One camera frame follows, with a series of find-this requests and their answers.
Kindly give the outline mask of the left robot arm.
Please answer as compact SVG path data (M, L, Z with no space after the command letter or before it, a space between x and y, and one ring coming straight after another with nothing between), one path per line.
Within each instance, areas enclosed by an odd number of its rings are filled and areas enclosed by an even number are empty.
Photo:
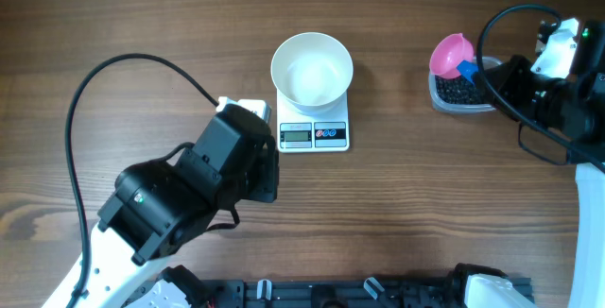
M119 307L189 241L219 228L220 210L240 200L277 197L279 155L269 124L229 104L195 143L134 164L114 191L82 254L45 302L47 307Z

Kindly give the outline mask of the black beans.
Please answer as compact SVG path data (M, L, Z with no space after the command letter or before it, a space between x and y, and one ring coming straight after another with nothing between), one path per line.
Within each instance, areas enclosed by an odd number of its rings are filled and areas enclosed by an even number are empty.
M464 77L435 77L437 94L445 103L455 105L479 105L483 103L476 86Z

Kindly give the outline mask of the pink scoop blue handle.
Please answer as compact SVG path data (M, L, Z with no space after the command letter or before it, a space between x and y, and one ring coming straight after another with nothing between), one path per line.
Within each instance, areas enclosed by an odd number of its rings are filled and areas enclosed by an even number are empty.
M475 49L462 33L451 34L441 40L429 61L429 72L444 79L463 77L475 84L477 71Z

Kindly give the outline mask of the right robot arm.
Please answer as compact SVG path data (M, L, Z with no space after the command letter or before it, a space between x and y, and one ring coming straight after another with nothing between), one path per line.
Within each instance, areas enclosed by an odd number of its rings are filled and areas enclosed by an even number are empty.
M538 58L514 55L490 69L483 46L467 78L488 103L561 145L576 167L579 232L571 307L604 304L604 25L575 19L542 24Z

